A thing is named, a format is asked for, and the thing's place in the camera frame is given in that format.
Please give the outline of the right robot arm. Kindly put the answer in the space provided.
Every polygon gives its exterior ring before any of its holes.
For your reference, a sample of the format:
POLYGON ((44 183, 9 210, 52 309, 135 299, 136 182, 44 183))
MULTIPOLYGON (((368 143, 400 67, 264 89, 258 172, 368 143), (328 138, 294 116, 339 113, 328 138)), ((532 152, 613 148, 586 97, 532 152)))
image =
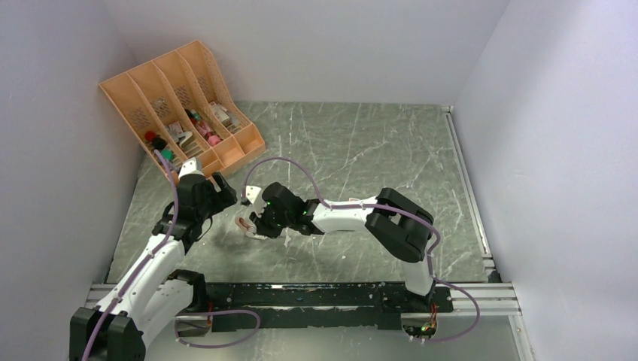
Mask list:
POLYGON ((264 189, 246 186, 242 203, 252 208, 245 231, 253 238, 277 238, 287 229, 301 235, 368 232, 403 263, 408 306, 425 311, 433 304, 433 217, 398 191, 384 188, 377 196, 346 202, 304 200, 274 182, 264 189))

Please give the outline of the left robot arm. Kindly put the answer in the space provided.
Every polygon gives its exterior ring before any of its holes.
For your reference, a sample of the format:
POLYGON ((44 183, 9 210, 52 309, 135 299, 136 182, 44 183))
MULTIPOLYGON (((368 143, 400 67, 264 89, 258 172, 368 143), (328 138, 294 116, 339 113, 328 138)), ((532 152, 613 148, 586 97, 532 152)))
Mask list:
POLYGON ((203 274, 179 269, 202 226, 237 202, 236 191, 216 171, 180 174, 178 200, 164 210, 140 257, 95 306, 70 320, 71 360, 143 360, 148 347, 182 311, 208 311, 203 274))

